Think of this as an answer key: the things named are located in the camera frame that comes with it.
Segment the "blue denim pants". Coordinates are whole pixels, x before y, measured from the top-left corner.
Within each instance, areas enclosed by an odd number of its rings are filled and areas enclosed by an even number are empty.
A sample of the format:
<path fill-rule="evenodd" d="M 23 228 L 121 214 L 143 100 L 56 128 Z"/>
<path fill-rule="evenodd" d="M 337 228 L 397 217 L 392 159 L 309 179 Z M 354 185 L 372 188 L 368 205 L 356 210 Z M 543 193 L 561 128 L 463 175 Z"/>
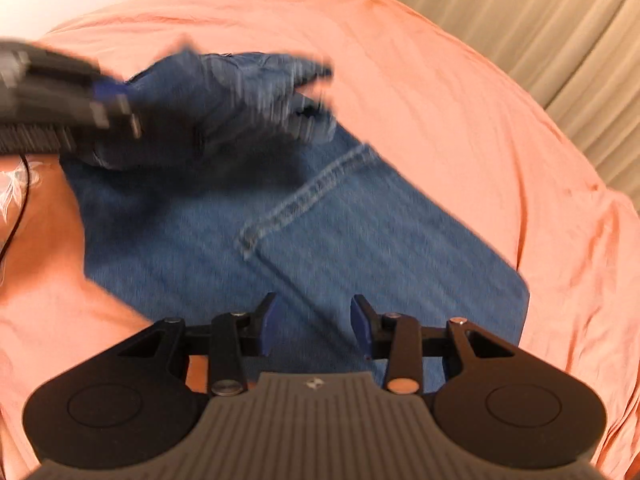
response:
<path fill-rule="evenodd" d="M 520 274 L 300 91 L 330 73 L 298 56 L 186 49 L 128 80 L 141 138 L 62 162 L 87 278 L 154 321 L 203 324 L 276 294 L 277 345 L 250 375 L 382 377 L 350 327 L 356 295 L 517 344 Z"/>

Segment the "orange bed sheet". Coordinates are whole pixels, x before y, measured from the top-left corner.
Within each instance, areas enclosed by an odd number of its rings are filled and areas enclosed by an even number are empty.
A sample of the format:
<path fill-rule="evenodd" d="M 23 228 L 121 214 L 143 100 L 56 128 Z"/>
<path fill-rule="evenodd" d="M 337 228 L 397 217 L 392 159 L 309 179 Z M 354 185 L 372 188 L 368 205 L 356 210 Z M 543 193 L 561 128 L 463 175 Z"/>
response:
<path fill-rule="evenodd" d="M 600 394 L 600 471 L 639 474 L 638 214 L 526 91 L 397 0 L 129 0 L 37 41 L 126 77 L 188 37 L 205 51 L 330 58 L 338 120 L 518 268 L 525 350 Z M 1 279 L 7 479 L 38 466 L 21 428 L 32 389 L 146 324 L 82 275 L 76 200 L 58 162 L 38 158 Z"/>

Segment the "beige pleated curtain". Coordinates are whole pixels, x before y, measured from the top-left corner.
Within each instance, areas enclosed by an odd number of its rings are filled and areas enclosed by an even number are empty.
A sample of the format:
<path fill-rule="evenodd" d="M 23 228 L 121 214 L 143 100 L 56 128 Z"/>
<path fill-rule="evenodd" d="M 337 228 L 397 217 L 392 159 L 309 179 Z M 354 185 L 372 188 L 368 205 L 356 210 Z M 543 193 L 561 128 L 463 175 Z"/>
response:
<path fill-rule="evenodd" d="M 399 1 L 497 64 L 639 199 L 639 0 Z"/>

